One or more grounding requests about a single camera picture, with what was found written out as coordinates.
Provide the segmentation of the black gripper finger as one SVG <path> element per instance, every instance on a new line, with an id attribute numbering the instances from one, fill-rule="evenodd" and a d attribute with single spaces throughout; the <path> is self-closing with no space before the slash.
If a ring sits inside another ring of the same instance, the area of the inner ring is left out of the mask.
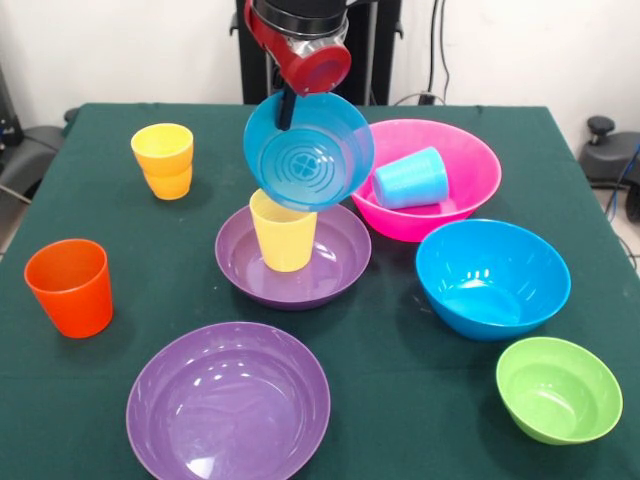
<path id="1" fill-rule="evenodd" d="M 291 87 L 284 87 L 275 94 L 275 97 L 277 100 L 275 126 L 281 131 L 287 131 L 291 128 L 297 94 Z"/>

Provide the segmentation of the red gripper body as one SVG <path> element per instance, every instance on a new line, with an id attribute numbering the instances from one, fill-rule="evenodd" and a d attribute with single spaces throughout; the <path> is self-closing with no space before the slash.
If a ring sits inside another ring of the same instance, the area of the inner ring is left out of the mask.
<path id="1" fill-rule="evenodd" d="M 329 92 L 348 74 L 345 1 L 247 1 L 244 19 L 296 94 Z"/>

